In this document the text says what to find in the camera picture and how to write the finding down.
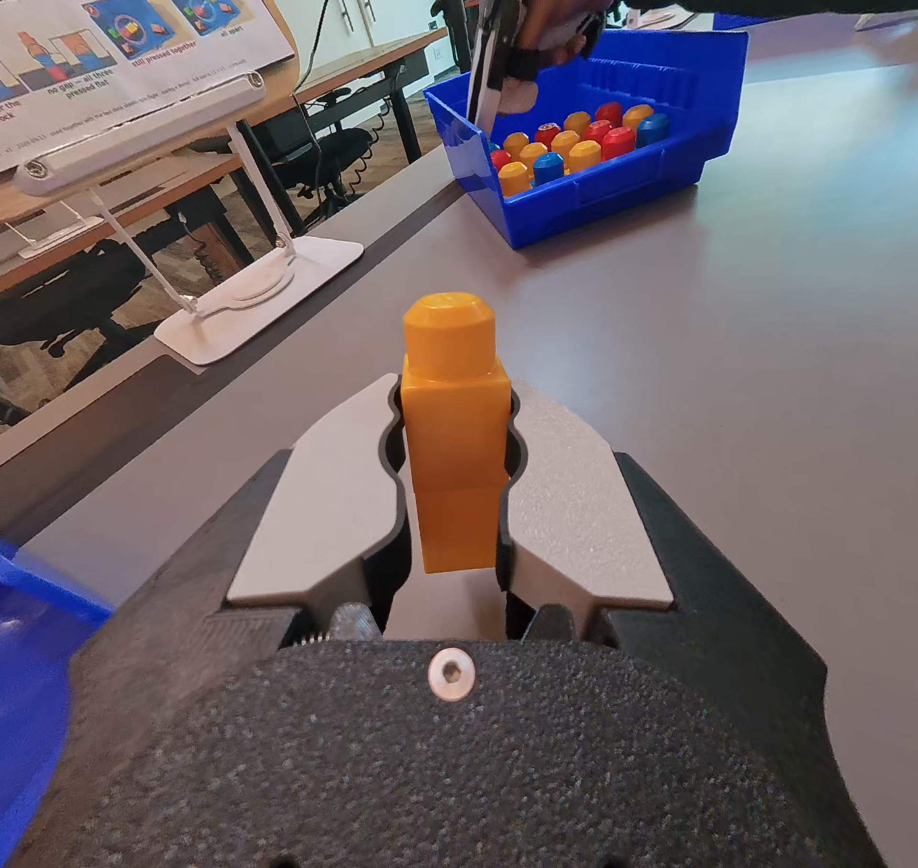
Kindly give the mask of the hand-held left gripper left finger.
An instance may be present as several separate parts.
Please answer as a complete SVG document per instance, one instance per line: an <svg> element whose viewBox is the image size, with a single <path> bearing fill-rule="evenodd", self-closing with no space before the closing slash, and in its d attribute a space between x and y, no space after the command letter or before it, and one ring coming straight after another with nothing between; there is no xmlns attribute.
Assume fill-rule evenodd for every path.
<svg viewBox="0 0 918 868"><path fill-rule="evenodd" d="M231 606L390 608L411 568L399 385L384 374L295 442L228 589Z"/></svg>

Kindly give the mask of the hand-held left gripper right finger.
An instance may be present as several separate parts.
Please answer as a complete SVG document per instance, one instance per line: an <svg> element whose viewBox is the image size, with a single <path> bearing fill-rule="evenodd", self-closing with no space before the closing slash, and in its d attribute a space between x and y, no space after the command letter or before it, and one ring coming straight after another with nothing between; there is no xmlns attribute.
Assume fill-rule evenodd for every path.
<svg viewBox="0 0 918 868"><path fill-rule="evenodd" d="M587 422L514 380L497 580L532 609L667 610L674 596L620 464Z"/></svg>

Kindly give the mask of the pile of mega blocks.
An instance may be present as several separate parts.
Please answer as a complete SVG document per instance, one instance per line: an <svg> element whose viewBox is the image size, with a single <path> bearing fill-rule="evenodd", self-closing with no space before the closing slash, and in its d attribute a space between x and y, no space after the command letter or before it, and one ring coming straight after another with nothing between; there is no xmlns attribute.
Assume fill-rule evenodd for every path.
<svg viewBox="0 0 918 868"><path fill-rule="evenodd" d="M652 104L608 99L592 112L568 113L561 123L511 131L489 142L489 155L502 197L515 198L661 143L672 128L672 117Z"/></svg>

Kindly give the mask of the yellow mega block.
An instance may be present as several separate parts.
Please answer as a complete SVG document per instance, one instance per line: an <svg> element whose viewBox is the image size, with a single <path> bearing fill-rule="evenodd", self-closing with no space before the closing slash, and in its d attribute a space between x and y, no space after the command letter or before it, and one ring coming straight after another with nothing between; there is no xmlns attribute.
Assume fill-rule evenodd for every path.
<svg viewBox="0 0 918 868"><path fill-rule="evenodd" d="M494 570L503 487L415 492L425 573Z"/></svg>
<svg viewBox="0 0 918 868"><path fill-rule="evenodd" d="M400 398L415 486L501 489L511 380L497 354L496 314L471 293L426 295L404 316Z"/></svg>

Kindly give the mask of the wooden-edged desk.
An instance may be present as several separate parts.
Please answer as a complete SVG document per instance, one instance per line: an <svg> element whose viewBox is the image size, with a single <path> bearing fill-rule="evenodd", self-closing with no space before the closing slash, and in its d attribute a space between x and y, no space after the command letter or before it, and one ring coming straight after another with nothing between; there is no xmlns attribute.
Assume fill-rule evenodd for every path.
<svg viewBox="0 0 918 868"><path fill-rule="evenodd" d="M289 110L295 111L297 106L305 106L328 93L349 87L354 81L373 78L367 87L354 90L342 102L314 113L311 125L317 131L323 118L335 124L371 103L388 100L394 110L402 111L406 116L399 123L398 130L408 162L413 162L420 153L404 88L429 75L425 50L445 39L446 34L445 28L438 28L373 49L352 52L333 61L311 74L292 95L271 104L267 115L256 116L254 127ZM157 216L201 189L219 183L225 176L231 176L236 188L242 189L245 183L240 178L242 163L239 157L233 153L197 150L202 144L203 141L194 142L145 165L123 167L114 178L103 183L102 198L115 204L115 218L127 230L137 229L144 220ZM24 233L39 233L40 242L47 241L57 232L57 225L62 220L67 218L70 221L63 226L62 239L29 258L14 251L14 230L7 228L2 231L2 300L17 297L27 287L54 277L75 254L113 236L107 222L90 222L94 216L93 208L93 202L84 193L42 207L19 207L19 229Z"/></svg>

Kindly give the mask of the black office chair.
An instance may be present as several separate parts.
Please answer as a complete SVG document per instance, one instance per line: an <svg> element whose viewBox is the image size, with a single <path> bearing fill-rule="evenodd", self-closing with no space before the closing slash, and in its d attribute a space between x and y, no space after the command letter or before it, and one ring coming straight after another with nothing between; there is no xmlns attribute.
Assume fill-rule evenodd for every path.
<svg viewBox="0 0 918 868"><path fill-rule="evenodd" d="M144 265L129 247L99 242L76 254L56 276L2 300L1 345L36 343L60 358L70 342L90 330L117 347L141 342L152 335L156 323L128 328L113 315L137 293L145 277Z"/></svg>
<svg viewBox="0 0 918 868"><path fill-rule="evenodd" d="M334 131L317 141L304 154L273 169L285 189L295 189L301 198L320 198L304 217L305 230L318 225L362 197L361 192L345 187L342 174L361 161L366 166L377 138L363 128Z"/></svg>

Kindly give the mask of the printed instruction sheet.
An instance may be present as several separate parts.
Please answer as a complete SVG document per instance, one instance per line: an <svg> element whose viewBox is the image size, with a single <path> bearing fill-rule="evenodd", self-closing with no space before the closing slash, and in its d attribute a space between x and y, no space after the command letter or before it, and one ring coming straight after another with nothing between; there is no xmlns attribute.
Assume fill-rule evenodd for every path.
<svg viewBox="0 0 918 868"><path fill-rule="evenodd" d="M273 0L1 0L2 171L295 59Z"/></svg>

